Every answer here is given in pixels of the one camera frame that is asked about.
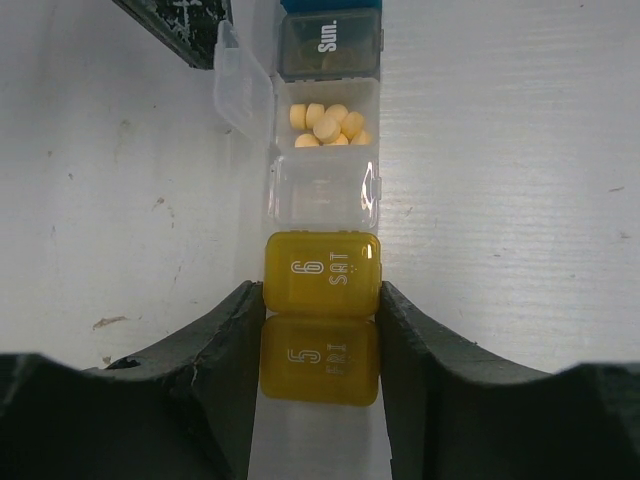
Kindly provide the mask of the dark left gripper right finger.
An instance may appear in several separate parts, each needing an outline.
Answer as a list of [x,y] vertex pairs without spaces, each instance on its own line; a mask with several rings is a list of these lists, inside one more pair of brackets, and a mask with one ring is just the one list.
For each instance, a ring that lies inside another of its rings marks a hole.
[[390,283],[378,330],[394,478],[638,477],[637,364],[529,368],[440,324]]

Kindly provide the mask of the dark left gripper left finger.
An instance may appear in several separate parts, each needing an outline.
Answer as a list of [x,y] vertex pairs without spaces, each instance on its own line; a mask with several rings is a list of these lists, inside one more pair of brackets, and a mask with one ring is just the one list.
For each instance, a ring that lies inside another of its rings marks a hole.
[[5,479],[244,479],[258,387],[262,286],[105,368],[1,357]]

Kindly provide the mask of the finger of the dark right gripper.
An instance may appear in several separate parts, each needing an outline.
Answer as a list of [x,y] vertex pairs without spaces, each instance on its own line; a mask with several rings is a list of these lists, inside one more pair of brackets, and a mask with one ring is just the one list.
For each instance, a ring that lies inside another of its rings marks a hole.
[[212,70],[218,26],[232,22],[228,0],[113,0],[190,67]]

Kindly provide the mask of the weekly pill organizer strip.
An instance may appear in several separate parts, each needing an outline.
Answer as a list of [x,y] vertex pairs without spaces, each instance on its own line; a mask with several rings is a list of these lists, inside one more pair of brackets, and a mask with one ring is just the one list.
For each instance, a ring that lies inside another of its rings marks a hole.
[[[253,479],[374,476],[383,48],[378,1],[235,1],[219,29],[215,104],[259,158]],[[297,103],[361,112],[373,143],[295,148]]]

